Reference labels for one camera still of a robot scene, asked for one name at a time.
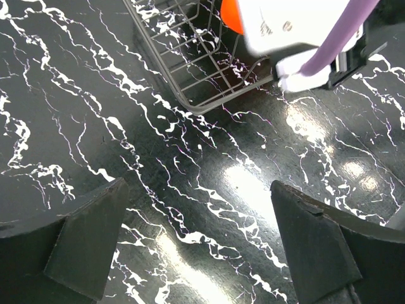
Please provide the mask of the orange bowl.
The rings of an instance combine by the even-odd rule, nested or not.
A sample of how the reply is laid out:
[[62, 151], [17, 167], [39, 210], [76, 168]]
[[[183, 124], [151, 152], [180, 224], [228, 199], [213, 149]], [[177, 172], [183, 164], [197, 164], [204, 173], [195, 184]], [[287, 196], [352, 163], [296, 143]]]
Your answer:
[[223, 0], [221, 2], [220, 16], [223, 23], [236, 32], [243, 34], [243, 26], [239, 16], [237, 0]]

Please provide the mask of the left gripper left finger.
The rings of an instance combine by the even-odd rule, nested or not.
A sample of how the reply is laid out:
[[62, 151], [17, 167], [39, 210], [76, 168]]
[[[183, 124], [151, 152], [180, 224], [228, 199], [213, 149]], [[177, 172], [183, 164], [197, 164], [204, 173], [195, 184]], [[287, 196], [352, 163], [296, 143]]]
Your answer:
[[117, 178], [40, 215], [1, 224], [1, 303], [102, 300], [128, 184]]

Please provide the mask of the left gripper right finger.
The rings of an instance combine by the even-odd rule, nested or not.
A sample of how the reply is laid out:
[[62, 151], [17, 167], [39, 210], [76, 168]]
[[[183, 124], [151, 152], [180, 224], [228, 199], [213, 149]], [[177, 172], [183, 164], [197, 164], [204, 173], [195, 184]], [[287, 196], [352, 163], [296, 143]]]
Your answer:
[[404, 303], [404, 208], [381, 226], [278, 180], [271, 201], [299, 303]]

